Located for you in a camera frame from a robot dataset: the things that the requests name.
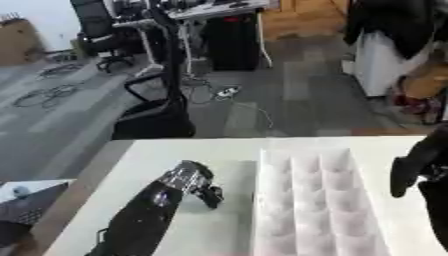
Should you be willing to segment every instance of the paper egg carton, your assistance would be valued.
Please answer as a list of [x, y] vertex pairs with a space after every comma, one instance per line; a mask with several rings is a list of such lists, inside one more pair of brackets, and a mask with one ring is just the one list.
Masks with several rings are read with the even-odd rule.
[[254, 256], [389, 256], [349, 150], [263, 151]]

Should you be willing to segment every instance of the desk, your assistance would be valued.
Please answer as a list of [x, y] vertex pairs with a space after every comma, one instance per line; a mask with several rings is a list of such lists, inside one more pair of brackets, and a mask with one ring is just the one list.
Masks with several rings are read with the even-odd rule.
[[[188, 33], [188, 27], [190, 26], [192, 21], [197, 20], [207, 20], [210, 18], [217, 18], [217, 17], [225, 17], [229, 15], [238, 15], [238, 14], [244, 14], [244, 13], [257, 13], [257, 31], [258, 31], [258, 40], [260, 43], [260, 51], [265, 57], [267, 64], [269, 67], [272, 67], [272, 59], [269, 56], [269, 54], [266, 51], [265, 47], [265, 41], [264, 41], [264, 35], [263, 35], [263, 21], [261, 19], [261, 13], [259, 9], [265, 9], [269, 6], [269, 2], [266, 0], [248, 0], [246, 1], [248, 3], [247, 6], [239, 7], [239, 8], [230, 8], [229, 6], [231, 4], [225, 4], [225, 5], [218, 5], [213, 6], [211, 3], [206, 3], [202, 5], [198, 5], [196, 7], [190, 8], [183, 12], [171, 12], [169, 13], [169, 16], [175, 20], [182, 21], [180, 22], [180, 31], [179, 36], [182, 39], [184, 43], [184, 47], [186, 49], [186, 55], [187, 55], [187, 74], [192, 74], [192, 55], [191, 55], [191, 48], [189, 45], [189, 33]], [[151, 19], [145, 19], [140, 21], [131, 21], [131, 22], [123, 22], [123, 23], [116, 23], [114, 24], [114, 27], [133, 27], [136, 28], [139, 31], [139, 34], [142, 38], [143, 45], [145, 47], [146, 54], [148, 56], [148, 62], [149, 65], [139, 73], [137, 73], [136, 76], [141, 76], [144, 73], [152, 70], [160, 68], [160, 65], [158, 65], [154, 58], [153, 53], [151, 51], [151, 48], [149, 46], [148, 37], [146, 36], [145, 29], [148, 26], [154, 26], [155, 22]]]
[[[215, 170], [218, 184], [224, 185], [229, 183], [221, 179], [236, 177], [236, 172], [227, 174], [222, 163], [253, 163], [258, 159], [261, 148], [294, 151], [297, 148], [320, 147], [351, 149], [365, 178], [367, 193], [391, 256], [446, 255], [432, 233], [418, 189], [409, 189], [403, 199], [394, 199], [389, 195], [389, 171], [393, 158], [405, 155], [421, 139], [421, 136], [401, 136], [135, 141], [118, 157], [118, 163], [45, 255], [84, 255], [95, 244], [97, 230], [104, 228], [108, 220], [141, 188], [180, 160], [208, 164]], [[246, 175], [250, 170], [251, 167], [238, 169], [240, 175]], [[176, 215], [175, 221], [184, 217], [188, 216]], [[178, 241], [188, 239], [184, 236]], [[197, 245], [199, 249], [207, 249], [207, 246], [207, 243]]]

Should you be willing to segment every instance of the gray carpet floor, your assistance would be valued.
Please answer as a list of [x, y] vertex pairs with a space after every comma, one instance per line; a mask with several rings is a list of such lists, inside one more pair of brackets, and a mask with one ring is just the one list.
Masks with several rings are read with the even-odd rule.
[[[344, 136], [387, 126], [356, 81], [342, 74], [346, 46], [338, 36], [285, 39], [269, 43], [268, 51], [273, 68], [262, 63], [254, 72], [211, 72], [211, 90], [184, 88], [197, 138]], [[0, 181], [76, 177], [107, 143], [114, 120], [135, 103], [122, 84], [144, 65], [141, 57], [140, 66], [112, 75], [97, 72], [95, 60], [49, 79], [38, 76], [53, 65], [45, 62], [1, 68]], [[13, 106], [32, 90], [62, 84], [79, 90], [50, 107]], [[211, 100], [228, 85], [242, 90], [233, 100]], [[161, 91], [158, 84], [145, 90], [150, 97]]]

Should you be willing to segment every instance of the office chair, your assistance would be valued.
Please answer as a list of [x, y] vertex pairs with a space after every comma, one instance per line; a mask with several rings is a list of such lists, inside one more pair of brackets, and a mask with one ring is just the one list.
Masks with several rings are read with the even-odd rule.
[[[125, 83], [125, 89], [142, 103], [127, 110], [116, 122], [113, 140], [193, 137], [196, 128], [190, 121], [188, 101], [180, 90], [183, 54], [179, 48], [178, 25], [157, 2], [151, 2], [145, 14], [153, 18], [162, 29], [165, 44], [165, 63], [161, 73], [135, 78]], [[144, 82], [161, 79], [166, 98], [148, 100], [132, 89]]]
[[123, 47], [126, 45], [126, 29], [113, 27], [114, 19], [103, 0], [71, 0], [71, 3], [81, 23], [81, 33], [78, 35], [80, 43], [89, 52], [111, 54], [97, 64], [98, 70], [110, 73], [110, 66], [117, 62], [132, 67], [134, 58]]

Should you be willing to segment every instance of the cable on floor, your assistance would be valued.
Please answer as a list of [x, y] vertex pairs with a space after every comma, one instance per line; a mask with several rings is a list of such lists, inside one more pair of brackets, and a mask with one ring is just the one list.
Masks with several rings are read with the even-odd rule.
[[[184, 86], [182, 87], [184, 93], [186, 90], [189, 90], [188, 95], [186, 95], [186, 97], [187, 97], [188, 101], [192, 104], [205, 105], [210, 102], [213, 102], [215, 99], [215, 94], [213, 92], [213, 87], [212, 87], [211, 83], [203, 77], [195, 77], [195, 76], [191, 76], [191, 75], [185, 75], [182, 78], [182, 84], [184, 84]], [[200, 87], [207, 88], [207, 91], [209, 93], [209, 98], [207, 100], [197, 101], [194, 99], [196, 90], [197, 90], [197, 88], [200, 88]]]
[[259, 107], [251, 106], [251, 105], [249, 105], [249, 104], [245, 104], [245, 103], [237, 102], [237, 101], [235, 101], [233, 98], [231, 98], [231, 99], [229, 99], [229, 100], [230, 100], [231, 102], [233, 102], [233, 104], [235, 104], [235, 105], [237, 105], [237, 106], [242, 106], [242, 107], [250, 108], [250, 109], [257, 110], [257, 111], [263, 113], [264, 116], [265, 116], [265, 118], [266, 118], [266, 120], [267, 120], [268, 123], [269, 123], [269, 125], [268, 125], [268, 129], [272, 129], [272, 128], [274, 127], [274, 121], [272, 121], [272, 118], [271, 118], [271, 116], [269, 115], [269, 112], [268, 112], [268, 111], [266, 111], [266, 110], [264, 110], [264, 109], [262, 109], [262, 108], [259, 108]]
[[16, 99], [12, 105], [18, 108], [41, 106], [51, 108], [56, 106], [62, 98], [67, 98], [79, 91], [76, 85], [59, 85], [50, 89], [31, 91]]
[[[246, 107], [246, 108], [250, 108], [256, 111], [259, 111], [261, 113], [263, 113], [263, 115], [265, 116], [266, 120], [268, 121], [269, 125], [268, 125], [268, 129], [272, 129], [274, 127], [274, 121], [272, 120], [270, 114], [268, 111], [260, 108], [260, 107], [253, 107], [249, 104], [245, 104], [245, 103], [241, 103], [241, 102], [237, 102], [235, 101], [234, 97], [228, 97], [228, 98], [220, 98], [218, 99], [215, 95], [215, 93], [213, 92], [213, 87], [211, 85], [211, 83], [206, 79], [206, 78], [202, 78], [202, 77], [194, 77], [194, 76], [185, 76], [184, 77], [184, 84], [186, 83], [187, 86], [184, 86], [183, 88], [188, 88], [190, 90], [190, 93], [187, 95], [188, 101], [192, 104], [196, 104], [196, 105], [204, 105], [204, 104], [208, 104], [210, 102], [221, 102], [221, 101], [230, 101], [233, 104], [237, 105], [237, 106], [242, 106], [242, 107]], [[196, 102], [195, 100], [193, 100], [194, 98], [194, 93], [195, 90], [199, 87], [207, 87], [208, 92], [210, 94], [210, 98], [203, 101], [203, 102]]]
[[84, 64], [80, 64], [80, 63], [70, 63], [70, 64], [59, 65], [59, 66], [56, 66], [53, 68], [47, 68], [47, 69], [43, 70], [39, 74], [39, 76], [42, 78], [52, 78], [52, 77], [63, 76], [63, 75], [72, 73], [76, 70], [79, 70], [83, 66], [84, 66]]

